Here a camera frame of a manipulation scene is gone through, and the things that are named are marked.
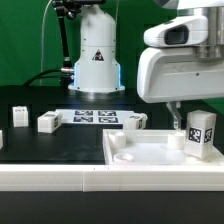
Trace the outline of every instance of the warning label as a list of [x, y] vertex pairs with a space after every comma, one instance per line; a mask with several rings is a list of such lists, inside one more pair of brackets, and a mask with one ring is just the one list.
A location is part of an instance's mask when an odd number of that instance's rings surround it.
[[103, 58], [103, 56], [102, 56], [100, 50], [98, 50], [98, 51], [96, 52], [96, 54], [94, 55], [94, 57], [93, 57], [93, 61], [104, 61], [104, 58]]

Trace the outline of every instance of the white tray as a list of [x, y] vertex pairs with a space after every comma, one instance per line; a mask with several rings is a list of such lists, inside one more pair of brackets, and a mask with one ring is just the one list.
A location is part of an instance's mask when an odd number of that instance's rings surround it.
[[[103, 149], [107, 165], [206, 165], [224, 164], [224, 156], [215, 147], [204, 160], [189, 156], [184, 150], [167, 147], [168, 135], [175, 130], [104, 130]], [[126, 136], [126, 146], [117, 148], [111, 135], [121, 133]]]

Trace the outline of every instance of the metal bracket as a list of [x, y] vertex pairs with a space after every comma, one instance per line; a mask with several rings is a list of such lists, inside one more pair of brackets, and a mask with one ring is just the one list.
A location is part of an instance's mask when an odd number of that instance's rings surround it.
[[181, 107], [181, 103], [180, 102], [168, 102], [168, 103], [166, 103], [166, 106], [173, 116], [174, 129], [180, 130], [182, 117], [181, 117], [179, 111], [177, 110], [177, 108]]

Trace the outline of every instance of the white platform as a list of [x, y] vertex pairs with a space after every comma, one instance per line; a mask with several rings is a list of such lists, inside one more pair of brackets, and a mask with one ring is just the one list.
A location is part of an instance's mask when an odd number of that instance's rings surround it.
[[[112, 131], [116, 130], [104, 130], [104, 149]], [[134, 145], [143, 144], [139, 153], [144, 153], [147, 142], [143, 140], [148, 141], [151, 131], [137, 130], [137, 138], [133, 131], [125, 132]], [[162, 132], [153, 138], [155, 143], [163, 136], [161, 154], [170, 131]], [[177, 154], [171, 150], [167, 160], [157, 157], [141, 161], [135, 157], [134, 163], [118, 165], [112, 160], [113, 153], [117, 152], [105, 151], [110, 165], [0, 165], [0, 191], [224, 191], [224, 158], [216, 148], [206, 161], [186, 155], [183, 158], [182, 154], [173, 160]]]

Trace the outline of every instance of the white cube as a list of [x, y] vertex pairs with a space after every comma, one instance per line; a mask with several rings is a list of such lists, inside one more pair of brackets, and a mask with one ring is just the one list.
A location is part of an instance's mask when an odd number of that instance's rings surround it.
[[168, 135], [168, 149], [183, 149], [185, 144], [185, 135], [182, 132], [175, 132]]
[[48, 111], [44, 115], [38, 117], [38, 132], [52, 133], [61, 126], [62, 113], [56, 111]]
[[27, 127], [28, 126], [28, 110], [27, 107], [13, 107], [13, 126]]
[[134, 113], [123, 122], [123, 129], [125, 130], [137, 130], [144, 129], [146, 127], [146, 121], [148, 117], [146, 114]]
[[3, 147], [3, 136], [2, 136], [2, 131], [0, 131], [0, 149]]

